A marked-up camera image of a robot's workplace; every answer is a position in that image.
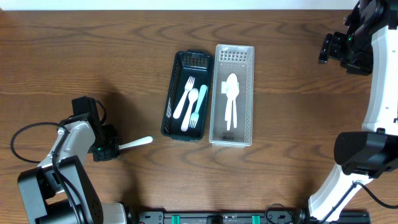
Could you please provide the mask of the white plastic fork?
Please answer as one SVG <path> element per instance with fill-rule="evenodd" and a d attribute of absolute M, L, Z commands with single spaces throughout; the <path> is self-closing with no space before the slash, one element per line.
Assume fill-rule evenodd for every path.
<path fill-rule="evenodd" d="M 197 122 L 198 122 L 198 119 L 199 119 L 199 110 L 200 110 L 201 104 L 203 102 L 203 99 L 204 99 L 204 97 L 206 95 L 207 89 L 208 89 L 208 87 L 206 85 L 202 85 L 200 87 L 200 91 L 199 91 L 199 94 L 198 94 L 198 100 L 197 100 L 197 104 L 196 104 L 196 107 L 195 107 L 195 111 L 191 114 L 191 117 L 190 117 L 190 122 L 189 122 L 189 127 L 190 128 L 195 128 L 196 125 L 197 125 Z"/>
<path fill-rule="evenodd" d="M 119 145 L 119 150 L 127 149 L 130 147 L 141 146 L 141 145 L 145 145 L 145 144 L 150 144 L 152 141 L 153 141 L 152 136 L 146 136 L 146 137 L 137 139 L 135 141 L 131 141 L 129 143 Z"/>

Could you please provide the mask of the white plastic spoon crossed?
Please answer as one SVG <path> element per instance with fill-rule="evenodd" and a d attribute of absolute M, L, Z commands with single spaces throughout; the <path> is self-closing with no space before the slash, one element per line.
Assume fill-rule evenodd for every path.
<path fill-rule="evenodd" d="M 196 102 L 196 100 L 198 99 L 198 95 L 199 95 L 199 91 L 197 88 L 193 88 L 192 90 L 190 90 L 190 92 L 188 94 L 188 100 L 189 100 L 188 109 L 185 113 L 185 116 L 184 116 L 184 119 L 183 119 L 182 125 L 181 125 L 181 131 L 183 131 L 183 132 L 187 131 L 187 129 L 188 129 L 190 116 L 192 113 L 192 107 L 193 107 L 194 102 Z"/>

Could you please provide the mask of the white plastic fork crossed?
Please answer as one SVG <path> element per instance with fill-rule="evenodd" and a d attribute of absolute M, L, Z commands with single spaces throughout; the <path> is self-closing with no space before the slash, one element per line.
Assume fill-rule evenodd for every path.
<path fill-rule="evenodd" d="M 194 86 L 194 82 L 195 82 L 195 77 L 189 76 L 189 78 L 185 84 L 184 93 L 183 93 L 174 113 L 173 113 L 173 118 L 178 119 L 180 117 L 186 97 L 188 95 L 188 92 L 190 90 L 192 90 L 192 88 Z"/>

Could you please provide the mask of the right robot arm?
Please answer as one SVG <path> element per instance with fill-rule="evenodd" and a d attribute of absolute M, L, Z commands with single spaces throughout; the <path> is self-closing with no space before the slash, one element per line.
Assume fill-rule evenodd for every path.
<path fill-rule="evenodd" d="M 332 58 L 347 73 L 372 76 L 368 110 L 360 131 L 336 138 L 333 169 L 294 223 L 364 223 L 362 215 L 343 210 L 359 190 L 393 208 L 366 184 L 397 169 L 397 1 L 358 1 L 344 24 L 345 34 L 326 35 L 318 61 Z"/>

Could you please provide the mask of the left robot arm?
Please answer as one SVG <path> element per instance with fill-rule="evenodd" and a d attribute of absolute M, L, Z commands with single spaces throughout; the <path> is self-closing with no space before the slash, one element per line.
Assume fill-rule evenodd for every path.
<path fill-rule="evenodd" d="M 37 167 L 22 172 L 17 184 L 29 223 L 128 223 L 123 203 L 100 201 L 83 164 L 119 156 L 119 138 L 99 116 L 99 101 L 72 100 L 73 114 L 57 123 L 58 137 Z"/>

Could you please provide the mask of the clear plastic basket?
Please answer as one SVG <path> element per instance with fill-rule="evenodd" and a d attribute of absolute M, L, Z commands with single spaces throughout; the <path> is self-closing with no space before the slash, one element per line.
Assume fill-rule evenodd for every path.
<path fill-rule="evenodd" d="M 254 98 L 254 47 L 218 44 L 215 52 L 215 70 L 211 99 L 209 142 L 214 146 L 247 147 L 252 144 Z M 227 96 L 221 93 L 221 82 L 235 73 L 239 83 L 236 98 L 237 128 L 226 130 L 224 119 Z"/>

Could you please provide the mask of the dark green plastic basket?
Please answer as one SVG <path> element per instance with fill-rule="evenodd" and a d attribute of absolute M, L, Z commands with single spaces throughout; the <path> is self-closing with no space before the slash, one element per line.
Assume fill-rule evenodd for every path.
<path fill-rule="evenodd" d="M 203 138 L 210 100 L 213 65 L 213 57 L 203 51 L 188 50 L 179 51 L 175 54 L 161 126 L 161 133 L 164 136 L 181 141 L 199 141 Z M 195 77 L 193 88 L 197 88 L 200 91 L 200 87 L 206 85 L 208 89 L 199 110 L 199 119 L 196 127 L 190 128 L 188 125 L 187 131 L 183 132 L 181 131 L 181 125 L 188 109 L 188 95 L 180 117 L 178 119 L 173 118 L 173 113 L 184 93 L 185 84 L 189 76 Z M 196 104 L 197 100 L 193 104 L 192 113 L 195 111 Z"/>

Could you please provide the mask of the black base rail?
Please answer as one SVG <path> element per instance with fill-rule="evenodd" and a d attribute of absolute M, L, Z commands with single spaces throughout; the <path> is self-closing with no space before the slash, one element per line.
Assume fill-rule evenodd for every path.
<path fill-rule="evenodd" d="M 167 213 L 161 211 L 142 212 L 129 215 L 128 223 L 138 224 L 285 224 L 318 223 L 315 218 L 304 219 L 285 210 L 269 210 L 260 213 Z"/>

